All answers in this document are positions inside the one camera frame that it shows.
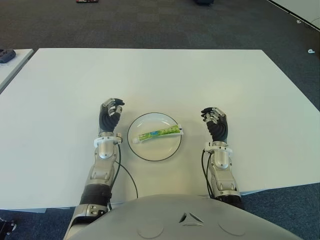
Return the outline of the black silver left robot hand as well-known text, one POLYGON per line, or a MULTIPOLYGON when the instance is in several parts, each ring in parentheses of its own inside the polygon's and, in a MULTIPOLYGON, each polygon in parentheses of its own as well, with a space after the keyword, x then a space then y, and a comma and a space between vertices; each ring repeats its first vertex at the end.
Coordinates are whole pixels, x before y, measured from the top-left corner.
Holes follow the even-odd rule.
POLYGON ((113 133, 118 125, 125 103, 119 98, 109 98, 100 105, 99 135, 113 133))

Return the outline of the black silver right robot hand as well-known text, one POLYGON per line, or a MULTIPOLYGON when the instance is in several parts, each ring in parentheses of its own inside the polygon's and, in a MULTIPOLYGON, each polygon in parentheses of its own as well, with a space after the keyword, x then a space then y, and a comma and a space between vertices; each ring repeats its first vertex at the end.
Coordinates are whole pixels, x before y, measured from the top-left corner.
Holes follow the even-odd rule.
POLYGON ((207 107, 201 111, 201 117, 203 117, 203 121, 206 123, 212 141, 227 143, 227 115, 218 107, 207 107))

